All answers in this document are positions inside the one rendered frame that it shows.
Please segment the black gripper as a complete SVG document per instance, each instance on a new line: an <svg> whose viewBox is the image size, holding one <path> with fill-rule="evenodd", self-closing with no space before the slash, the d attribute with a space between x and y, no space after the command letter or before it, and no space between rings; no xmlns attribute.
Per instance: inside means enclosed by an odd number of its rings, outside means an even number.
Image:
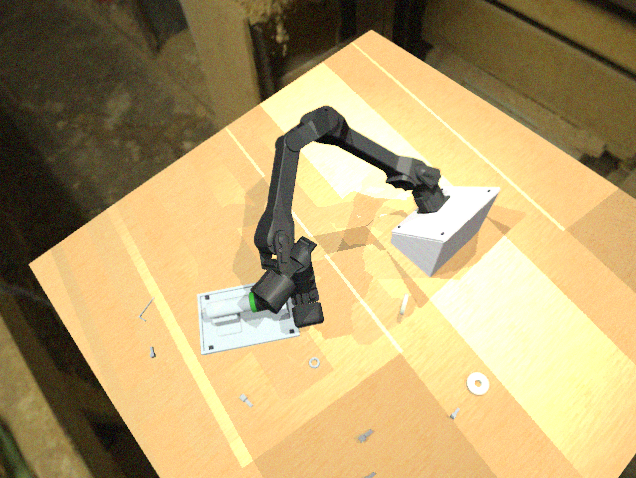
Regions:
<svg viewBox="0 0 636 478"><path fill-rule="evenodd" d="M322 324L324 315L316 286L314 269L311 276L302 282L294 282L297 296L291 297L294 325L303 328ZM304 304L304 305L303 305Z"/></svg>

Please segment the green spacer ring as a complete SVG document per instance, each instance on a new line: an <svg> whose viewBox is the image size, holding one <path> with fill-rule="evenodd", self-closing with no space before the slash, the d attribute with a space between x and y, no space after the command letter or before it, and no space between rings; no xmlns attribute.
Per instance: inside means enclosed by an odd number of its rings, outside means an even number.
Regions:
<svg viewBox="0 0 636 478"><path fill-rule="evenodd" d="M251 310L253 313L257 312L256 307L255 307L255 302L254 302L254 294L252 292L249 292L249 301L250 301L250 306L251 306Z"/></svg>

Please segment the small grey bolt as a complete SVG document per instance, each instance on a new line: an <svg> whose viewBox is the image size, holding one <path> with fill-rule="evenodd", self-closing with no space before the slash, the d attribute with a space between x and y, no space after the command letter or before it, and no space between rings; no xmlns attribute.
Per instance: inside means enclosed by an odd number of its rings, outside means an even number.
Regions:
<svg viewBox="0 0 636 478"><path fill-rule="evenodd" d="M246 402L246 403L247 403L247 404L248 404L251 408L252 408L252 406L254 405L252 402L250 402L250 401L248 400L248 397L247 397L245 394L242 394L242 395L239 397L239 399L241 399L243 402Z"/></svg>
<svg viewBox="0 0 636 478"><path fill-rule="evenodd" d="M369 431L367 431L364 435L360 435L360 437L358 438L358 440L362 443L370 434L372 434L372 430L370 429Z"/></svg>

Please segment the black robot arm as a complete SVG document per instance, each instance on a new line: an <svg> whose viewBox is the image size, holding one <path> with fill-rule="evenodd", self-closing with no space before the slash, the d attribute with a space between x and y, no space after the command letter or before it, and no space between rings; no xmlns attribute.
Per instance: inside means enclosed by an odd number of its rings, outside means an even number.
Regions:
<svg viewBox="0 0 636 478"><path fill-rule="evenodd" d="M413 190L418 214L438 212L450 198L438 184L439 168L394 153L351 128L330 106L304 114L298 124L275 141L267 205L254 234L261 267L267 271L250 291L258 303L274 314L290 296L297 296L294 282L307 280L313 271L311 253L317 244L304 236L295 243L292 216L300 150L313 141L338 146L381 169L387 176L385 182L396 189ZM272 259L272 255L277 259Z"/></svg>

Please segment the white flat washer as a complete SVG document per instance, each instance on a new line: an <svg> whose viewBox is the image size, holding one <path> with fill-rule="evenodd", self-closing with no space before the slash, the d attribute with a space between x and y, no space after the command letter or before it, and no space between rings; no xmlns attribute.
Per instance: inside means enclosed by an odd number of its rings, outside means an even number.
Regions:
<svg viewBox="0 0 636 478"><path fill-rule="evenodd" d="M476 380L481 382L481 387L477 387L475 385ZM488 391L489 380L484 374L480 372L473 372L467 377L466 385L471 393L481 396Z"/></svg>

